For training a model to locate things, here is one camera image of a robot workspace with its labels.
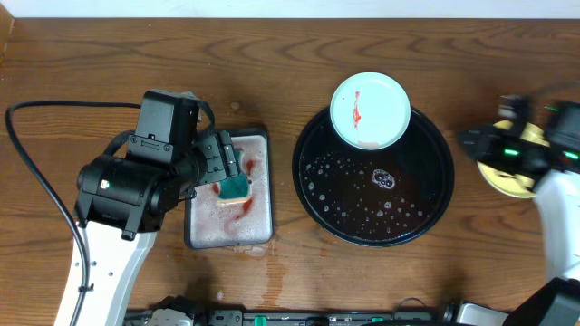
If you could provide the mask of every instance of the green sponge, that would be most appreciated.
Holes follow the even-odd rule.
[[[237,162],[242,162],[243,152],[234,150]],[[250,194],[250,185],[247,182],[247,176],[241,173],[235,177],[228,177],[219,181],[219,195],[217,198],[222,201],[238,201],[248,199]]]

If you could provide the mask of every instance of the wooden table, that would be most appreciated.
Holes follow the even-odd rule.
[[[498,96],[580,73],[580,22],[502,20],[20,19],[0,68],[0,103],[140,102],[150,88],[194,91],[217,126],[268,127],[275,236],[260,247],[192,251],[184,207],[168,214],[130,299],[145,308],[185,294],[254,310],[388,311],[418,297],[517,307],[544,281],[531,200],[490,187],[454,131],[497,118]],[[357,72],[390,74],[443,132],[455,193],[424,236],[376,249],[347,244],[302,208],[292,182],[296,139],[334,89]],[[241,103],[232,110],[231,103]],[[68,207],[81,167],[135,110],[31,109],[16,129]],[[50,324],[71,260],[71,234],[0,130],[0,323]]]

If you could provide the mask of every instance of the round black tray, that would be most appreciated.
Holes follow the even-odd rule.
[[[397,142],[362,150],[338,136],[329,112],[306,125],[292,162],[296,193],[314,221],[345,241],[369,246],[400,245],[435,225],[455,178],[449,147],[435,125],[413,108]]]

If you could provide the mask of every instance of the yellow plate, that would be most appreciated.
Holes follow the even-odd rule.
[[[509,120],[503,120],[495,123],[494,126],[502,129],[509,129],[512,123]],[[544,131],[538,126],[528,123],[522,136],[523,140],[531,141],[536,144],[544,145],[549,147],[550,144],[544,140]],[[527,190],[527,187],[532,187],[534,185],[534,180],[529,177],[524,177],[520,175],[510,175],[505,172],[501,172],[490,166],[487,166],[481,162],[478,162],[479,172],[483,175],[483,178],[498,191],[512,197],[517,198],[531,198],[536,194]]]

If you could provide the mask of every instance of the white wall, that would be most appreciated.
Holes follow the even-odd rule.
[[[580,18],[580,0],[0,0],[19,17]]]

